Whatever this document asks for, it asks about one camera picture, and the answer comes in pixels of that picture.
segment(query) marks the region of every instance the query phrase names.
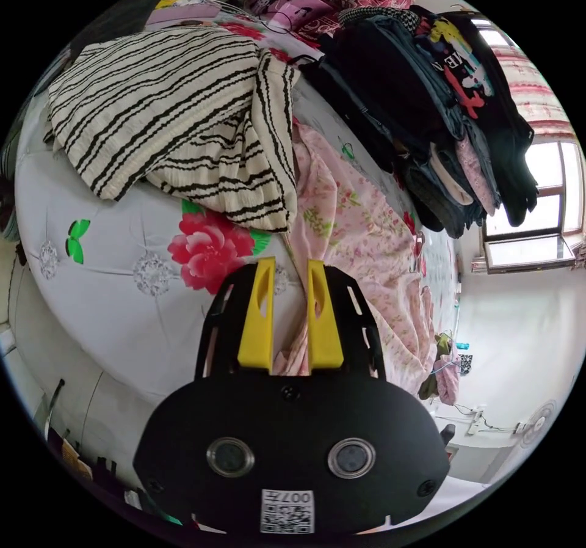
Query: red flower print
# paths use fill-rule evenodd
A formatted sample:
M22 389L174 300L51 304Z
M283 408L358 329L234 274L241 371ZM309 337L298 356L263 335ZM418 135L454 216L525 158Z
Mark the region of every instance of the red flower print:
M405 189L405 185L403 184L403 180L399 177L399 174L394 173L392 176L394 177L395 181L397 182L399 189L403 191Z
M245 264L242 257L252 255L255 245L248 230L212 211L183 214L179 230L183 234L173 237L167 250L181 265L181 278L187 287L212 295L227 275Z
M255 41L262 41L264 35L253 27L248 27L245 24L240 23L218 23L220 27L224 27L227 31L230 31L234 35L241 35L243 37L250 37Z
M254 19L250 18L248 15L234 15L238 20L246 21L247 23L254 23Z
M319 49L321 47L319 43L316 43L315 41L310 41L309 39L302 37L298 33L291 32L291 35L293 35L297 40L301 41L302 43L305 43L305 45L311 47L312 49Z
M417 234L417 232L415 231L415 220L413 220L409 212L405 212L403 214L403 222L407 224L407 227L411 231L411 234L415 236Z
M269 47L269 51L277 58L280 59L284 64L291 59L290 55L282 49L276 49L275 47Z

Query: pink clothing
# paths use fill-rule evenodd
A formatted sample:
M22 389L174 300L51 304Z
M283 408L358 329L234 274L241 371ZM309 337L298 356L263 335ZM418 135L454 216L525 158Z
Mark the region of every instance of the pink clothing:
M442 403L453 406L458 399L460 388L460 356L443 354L433 365L438 395Z
M307 260L323 260L358 282L378 325L386 378L413 395L437 354L433 304L410 272L414 237L385 196L316 131L294 127L298 215L286 241L306 288ZM306 324L276 374L307 375Z
M462 171L472 187L474 194L489 216L494 216L494 196L488 187L487 179L482 173L478 155L472 146L470 138L466 135L461 141L456 141L456 155L462 167Z

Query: green leaves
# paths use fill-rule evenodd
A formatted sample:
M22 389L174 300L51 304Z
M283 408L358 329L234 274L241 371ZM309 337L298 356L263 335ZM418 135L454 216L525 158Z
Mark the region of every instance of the green leaves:
M84 264L84 250L81 247L79 240L85 235L87 229L90 227L90 221L86 219L76 220L69 227L69 236L65 241L65 252L68 257L71 257L76 263Z
M87 229L90 227L89 220L76 220L70 227L69 227L69 236L71 238L80 239L82 236L85 235Z
M76 238L69 237L65 241L65 252L68 257L71 257L76 263L84 264L84 250L81 248L79 241Z
M182 214L205 214L206 209L199 204L194 204L188 200L181 201L181 213Z
M260 253L262 253L264 249L266 249L269 246L270 233L262 232L260 230L251 230L250 236L255 242L255 245L252 248L252 254L256 257L260 255Z

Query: striped cloth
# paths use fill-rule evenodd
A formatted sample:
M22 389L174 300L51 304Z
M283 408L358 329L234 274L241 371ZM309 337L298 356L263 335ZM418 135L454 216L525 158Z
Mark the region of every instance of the striped cloth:
M297 77L219 26L89 45L49 87L54 148L102 199L146 177L241 226L286 232L297 212Z
M352 23L359 23L373 16L387 16L400 21L405 29L415 35L417 27L421 22L419 15L414 13L412 10L405 9L394 9L392 7L385 6L357 6L352 9L343 10L338 15L338 20L343 27L348 26Z

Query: label sticker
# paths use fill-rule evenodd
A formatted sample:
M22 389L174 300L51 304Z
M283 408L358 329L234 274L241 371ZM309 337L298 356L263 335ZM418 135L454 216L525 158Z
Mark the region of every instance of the label sticker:
M262 490L261 532L266 534L313 534L313 491Z

